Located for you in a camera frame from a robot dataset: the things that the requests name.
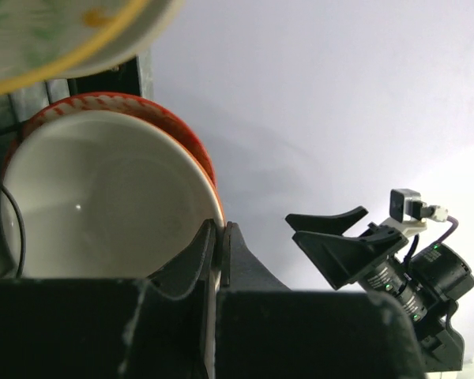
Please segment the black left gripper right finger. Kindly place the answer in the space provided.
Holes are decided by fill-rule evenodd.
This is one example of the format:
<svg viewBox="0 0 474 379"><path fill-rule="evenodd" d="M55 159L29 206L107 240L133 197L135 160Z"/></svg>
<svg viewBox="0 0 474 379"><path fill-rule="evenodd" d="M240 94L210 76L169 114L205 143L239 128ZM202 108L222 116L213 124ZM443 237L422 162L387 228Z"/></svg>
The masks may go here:
<svg viewBox="0 0 474 379"><path fill-rule="evenodd" d="M220 288L231 291L288 291L250 251L237 223L228 222L220 253Z"/></svg>

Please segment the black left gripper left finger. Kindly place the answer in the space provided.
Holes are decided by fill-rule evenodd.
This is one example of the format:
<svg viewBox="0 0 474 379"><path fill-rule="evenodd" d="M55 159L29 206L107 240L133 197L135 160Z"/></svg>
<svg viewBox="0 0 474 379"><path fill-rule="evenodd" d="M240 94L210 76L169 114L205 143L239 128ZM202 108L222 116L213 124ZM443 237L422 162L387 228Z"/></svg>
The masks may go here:
<svg viewBox="0 0 474 379"><path fill-rule="evenodd" d="M204 220L192 241L150 277L155 306L148 349L164 378L213 377L217 226Z"/></svg>

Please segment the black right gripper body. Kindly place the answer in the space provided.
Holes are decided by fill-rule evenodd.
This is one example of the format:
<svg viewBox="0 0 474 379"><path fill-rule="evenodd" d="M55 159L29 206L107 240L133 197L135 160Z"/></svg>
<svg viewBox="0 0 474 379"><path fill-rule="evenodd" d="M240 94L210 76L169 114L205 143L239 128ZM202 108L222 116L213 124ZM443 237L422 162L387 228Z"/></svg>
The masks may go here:
<svg viewBox="0 0 474 379"><path fill-rule="evenodd" d="M358 283L367 291L383 291L397 297L406 280L396 253L406 244L406 237L385 226L374 226L363 237L345 238L337 251L341 273L336 275L335 288Z"/></svg>

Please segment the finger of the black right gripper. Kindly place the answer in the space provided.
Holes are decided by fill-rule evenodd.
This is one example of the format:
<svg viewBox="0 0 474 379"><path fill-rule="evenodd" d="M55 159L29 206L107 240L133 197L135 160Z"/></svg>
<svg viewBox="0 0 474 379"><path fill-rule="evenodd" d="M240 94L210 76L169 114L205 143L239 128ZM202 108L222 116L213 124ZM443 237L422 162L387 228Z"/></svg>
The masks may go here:
<svg viewBox="0 0 474 379"><path fill-rule="evenodd" d="M285 217L285 220L295 232L344 233L367 214L368 211L363 206L358 206L351 211L335 216L315 216L291 213Z"/></svg>
<svg viewBox="0 0 474 379"><path fill-rule="evenodd" d="M334 290L356 282L379 258L365 238L297 231L292 239Z"/></svg>

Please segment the white pinkish bowl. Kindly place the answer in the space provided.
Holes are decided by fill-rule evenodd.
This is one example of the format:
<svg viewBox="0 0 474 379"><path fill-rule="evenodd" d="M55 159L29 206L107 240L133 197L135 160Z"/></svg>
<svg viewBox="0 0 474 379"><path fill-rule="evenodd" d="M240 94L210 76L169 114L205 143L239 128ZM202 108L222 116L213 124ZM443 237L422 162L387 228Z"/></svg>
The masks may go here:
<svg viewBox="0 0 474 379"><path fill-rule="evenodd" d="M224 225L217 191L176 139L139 118L83 111L26 137L6 167L2 226L30 278L138 278L165 265L203 221Z"/></svg>

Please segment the red pattern blue zigzag bowl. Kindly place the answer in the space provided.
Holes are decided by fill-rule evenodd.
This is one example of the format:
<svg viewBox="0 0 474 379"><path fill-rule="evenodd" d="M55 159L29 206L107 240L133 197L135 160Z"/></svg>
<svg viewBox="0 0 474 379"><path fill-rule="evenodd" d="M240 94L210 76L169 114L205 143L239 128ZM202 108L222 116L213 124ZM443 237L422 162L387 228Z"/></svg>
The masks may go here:
<svg viewBox="0 0 474 379"><path fill-rule="evenodd" d="M9 163L21 142L42 125L83 111L113 111L140 118L176 139L206 172L213 188L217 189L213 162L197 134L176 114L149 99L121 92L88 92L66 97L52 103L34 114L19 129L20 136L15 138L6 153L2 165L1 177L6 176Z"/></svg>

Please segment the cream floral seahorse bowl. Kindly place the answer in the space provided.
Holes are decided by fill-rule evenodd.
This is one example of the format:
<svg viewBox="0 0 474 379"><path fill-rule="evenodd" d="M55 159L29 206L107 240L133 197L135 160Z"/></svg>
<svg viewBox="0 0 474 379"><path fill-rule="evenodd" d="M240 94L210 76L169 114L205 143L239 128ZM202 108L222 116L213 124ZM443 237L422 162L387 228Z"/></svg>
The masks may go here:
<svg viewBox="0 0 474 379"><path fill-rule="evenodd" d="M182 5L0 0L0 95L118 66L147 49Z"/></svg>

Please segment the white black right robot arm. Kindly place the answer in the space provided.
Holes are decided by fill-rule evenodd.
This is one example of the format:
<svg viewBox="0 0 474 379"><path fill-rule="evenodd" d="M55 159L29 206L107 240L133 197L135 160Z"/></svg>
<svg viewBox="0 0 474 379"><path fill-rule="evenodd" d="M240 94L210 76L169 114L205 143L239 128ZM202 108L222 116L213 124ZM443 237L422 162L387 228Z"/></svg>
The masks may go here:
<svg viewBox="0 0 474 379"><path fill-rule="evenodd" d="M367 214L359 206L336 216L289 214L295 244L334 290L357 283L395 298L414 328L427 373L461 370L462 335L451 325L459 299L474 288L467 263L439 238L420 252L426 220L389 217L357 237L345 232Z"/></svg>

